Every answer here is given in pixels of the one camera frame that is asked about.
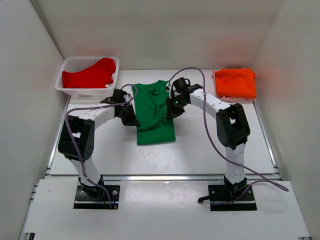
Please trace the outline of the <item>green t shirt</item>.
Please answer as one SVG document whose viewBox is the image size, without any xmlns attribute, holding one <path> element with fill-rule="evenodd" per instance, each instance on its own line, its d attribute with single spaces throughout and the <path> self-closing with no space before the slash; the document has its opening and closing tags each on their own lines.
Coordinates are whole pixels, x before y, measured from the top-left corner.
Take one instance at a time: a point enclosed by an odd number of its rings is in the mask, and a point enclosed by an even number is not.
<svg viewBox="0 0 320 240">
<path fill-rule="evenodd" d="M 137 127 L 137 145 L 157 145 L 176 140 L 174 123 L 167 120 L 166 99 L 169 93 L 165 90 L 166 81 L 154 83 L 136 83 L 132 87 L 134 107 L 140 126 Z"/>
</svg>

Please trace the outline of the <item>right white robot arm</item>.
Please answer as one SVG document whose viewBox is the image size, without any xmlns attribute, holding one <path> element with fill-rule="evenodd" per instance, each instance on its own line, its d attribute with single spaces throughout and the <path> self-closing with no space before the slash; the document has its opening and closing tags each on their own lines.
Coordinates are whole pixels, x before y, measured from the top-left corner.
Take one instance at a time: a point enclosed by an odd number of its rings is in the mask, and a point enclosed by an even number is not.
<svg viewBox="0 0 320 240">
<path fill-rule="evenodd" d="M 199 107 L 205 115 L 215 119 L 217 138 L 225 147 L 227 159 L 224 195 L 229 200 L 236 200 L 247 187 L 244 150 L 251 132 L 243 106 L 224 102 L 207 93 L 201 85 L 191 85 L 184 77 L 167 83 L 165 90 L 169 94 L 166 98 L 168 121 L 181 116 L 187 105 Z"/>
</svg>

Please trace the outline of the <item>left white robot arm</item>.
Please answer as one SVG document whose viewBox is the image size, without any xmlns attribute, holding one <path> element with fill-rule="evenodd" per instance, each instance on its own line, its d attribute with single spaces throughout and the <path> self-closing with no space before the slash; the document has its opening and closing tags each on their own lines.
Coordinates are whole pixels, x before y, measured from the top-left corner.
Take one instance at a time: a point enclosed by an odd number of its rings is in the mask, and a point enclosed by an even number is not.
<svg viewBox="0 0 320 240">
<path fill-rule="evenodd" d="M 114 118 L 120 119 L 126 127 L 140 126 L 132 104 L 134 97 L 123 89 L 115 89 L 112 96 L 97 106 L 73 108 L 64 117 L 58 152 L 73 164 L 82 190 L 95 201 L 110 196 L 92 158 L 95 131 Z"/>
</svg>

